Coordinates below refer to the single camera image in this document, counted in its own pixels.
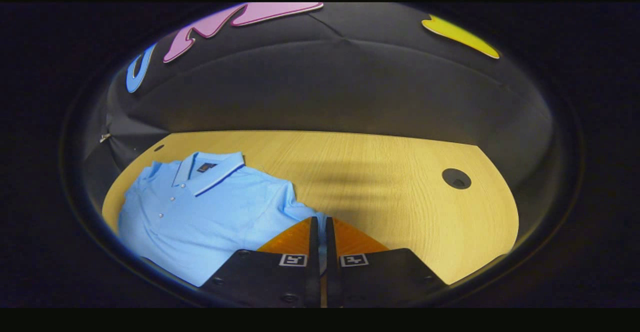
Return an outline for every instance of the light blue polo shirt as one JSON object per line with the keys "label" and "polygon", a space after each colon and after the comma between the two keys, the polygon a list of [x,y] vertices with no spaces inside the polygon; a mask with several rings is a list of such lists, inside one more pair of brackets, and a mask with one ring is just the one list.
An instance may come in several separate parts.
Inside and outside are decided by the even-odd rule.
{"label": "light blue polo shirt", "polygon": [[142,170],[125,193],[118,231],[131,251],[200,287],[236,250],[257,250],[313,216],[322,273],[325,214],[297,202],[290,181],[245,166],[241,152],[195,152]]}

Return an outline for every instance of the shirt collar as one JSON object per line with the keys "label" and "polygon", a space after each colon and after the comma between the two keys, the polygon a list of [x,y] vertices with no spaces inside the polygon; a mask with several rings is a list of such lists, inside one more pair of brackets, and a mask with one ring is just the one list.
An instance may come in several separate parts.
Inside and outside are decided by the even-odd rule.
{"label": "shirt collar", "polygon": [[[194,166],[196,157],[211,160],[216,166],[198,173],[197,176],[193,176],[189,179],[189,174]],[[179,186],[185,184],[185,186],[193,193],[194,196],[201,195],[205,191],[214,187],[221,182],[225,177],[231,175],[235,170],[245,165],[245,159],[242,157],[242,152],[236,152],[234,154],[206,154],[204,152],[194,152],[180,163],[178,172],[173,179],[172,186]]]}

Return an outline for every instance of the blue letter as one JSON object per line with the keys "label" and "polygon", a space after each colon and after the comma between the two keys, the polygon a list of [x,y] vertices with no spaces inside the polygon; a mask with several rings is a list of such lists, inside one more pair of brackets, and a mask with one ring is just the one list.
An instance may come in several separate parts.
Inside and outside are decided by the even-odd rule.
{"label": "blue letter", "polygon": [[147,67],[149,67],[149,60],[151,59],[151,53],[154,51],[154,47],[156,43],[154,43],[151,47],[144,50],[144,55],[142,56],[142,63],[140,63],[140,71],[137,73],[137,76],[133,75],[133,70],[136,67],[136,62],[140,59],[140,56],[136,57],[135,60],[128,66],[126,69],[126,89],[130,93],[134,93],[142,84],[142,79],[145,77],[145,73],[147,72]]}

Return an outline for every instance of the black background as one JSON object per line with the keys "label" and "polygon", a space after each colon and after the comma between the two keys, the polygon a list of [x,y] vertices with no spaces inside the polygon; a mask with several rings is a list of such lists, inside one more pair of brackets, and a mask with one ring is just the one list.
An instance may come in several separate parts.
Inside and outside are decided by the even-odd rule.
{"label": "black background", "polygon": [[[121,56],[230,4],[0,5],[3,307],[187,307],[108,257],[70,213],[58,172],[64,115]],[[429,4],[517,43],[553,72],[583,131],[573,211],[533,257],[457,307],[638,307],[635,192],[640,4]]]}

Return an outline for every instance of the shirt label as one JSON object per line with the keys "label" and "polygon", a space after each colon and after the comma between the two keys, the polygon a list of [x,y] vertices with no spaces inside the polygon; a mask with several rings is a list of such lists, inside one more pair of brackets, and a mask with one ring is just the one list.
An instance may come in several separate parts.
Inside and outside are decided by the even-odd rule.
{"label": "shirt label", "polygon": [[213,166],[217,166],[218,164],[210,164],[210,163],[204,163],[202,164],[202,166],[200,166],[198,168],[198,172],[204,172],[210,168],[212,168]]}

